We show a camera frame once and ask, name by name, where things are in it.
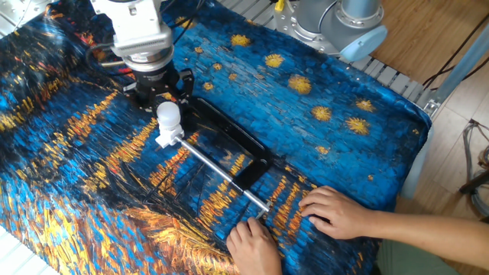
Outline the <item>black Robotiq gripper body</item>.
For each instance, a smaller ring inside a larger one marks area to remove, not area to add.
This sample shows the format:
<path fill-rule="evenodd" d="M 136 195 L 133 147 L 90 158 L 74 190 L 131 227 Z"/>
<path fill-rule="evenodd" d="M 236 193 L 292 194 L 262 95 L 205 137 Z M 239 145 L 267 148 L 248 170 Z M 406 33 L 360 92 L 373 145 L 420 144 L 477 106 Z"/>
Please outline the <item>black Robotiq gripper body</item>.
<path fill-rule="evenodd" d="M 134 102 L 138 105 L 152 105 L 157 95 L 170 93 L 175 99 L 184 99 L 184 91 L 177 87 L 183 79 L 182 72 L 174 67 L 163 67 L 151 72 L 135 71 Z"/>

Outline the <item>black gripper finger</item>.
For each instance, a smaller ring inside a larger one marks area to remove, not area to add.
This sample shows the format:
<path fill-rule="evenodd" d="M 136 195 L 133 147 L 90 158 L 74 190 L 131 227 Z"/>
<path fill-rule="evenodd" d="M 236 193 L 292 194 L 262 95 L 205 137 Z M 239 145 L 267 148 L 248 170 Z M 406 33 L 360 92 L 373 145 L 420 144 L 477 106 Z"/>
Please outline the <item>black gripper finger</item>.
<path fill-rule="evenodd" d="M 180 90 L 179 103 L 186 104 L 192 97 L 195 77 L 191 69 L 184 69 L 179 72 L 180 80 L 183 82 L 183 88 Z"/>
<path fill-rule="evenodd" d="M 146 89 L 139 82 L 124 86 L 122 93 L 135 108 L 145 109 Z"/>

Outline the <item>person's left hand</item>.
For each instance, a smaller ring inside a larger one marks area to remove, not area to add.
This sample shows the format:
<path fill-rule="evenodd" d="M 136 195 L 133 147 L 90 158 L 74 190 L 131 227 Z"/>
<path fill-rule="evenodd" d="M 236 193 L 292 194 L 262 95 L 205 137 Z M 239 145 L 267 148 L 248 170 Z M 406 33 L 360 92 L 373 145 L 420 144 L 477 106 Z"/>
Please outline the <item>person's left hand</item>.
<path fill-rule="evenodd" d="M 226 246 L 241 275 L 282 275 L 277 244 L 255 218 L 239 222 L 226 239 Z"/>

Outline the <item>person's right hand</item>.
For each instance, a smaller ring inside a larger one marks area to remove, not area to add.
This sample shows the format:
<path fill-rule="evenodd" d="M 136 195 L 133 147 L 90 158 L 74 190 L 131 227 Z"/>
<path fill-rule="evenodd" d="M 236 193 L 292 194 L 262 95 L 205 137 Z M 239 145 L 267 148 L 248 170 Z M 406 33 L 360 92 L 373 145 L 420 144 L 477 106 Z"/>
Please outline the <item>person's right hand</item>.
<path fill-rule="evenodd" d="M 300 202 L 301 216 L 334 239 L 376 238 L 375 211 L 366 209 L 330 186 L 318 187 Z"/>

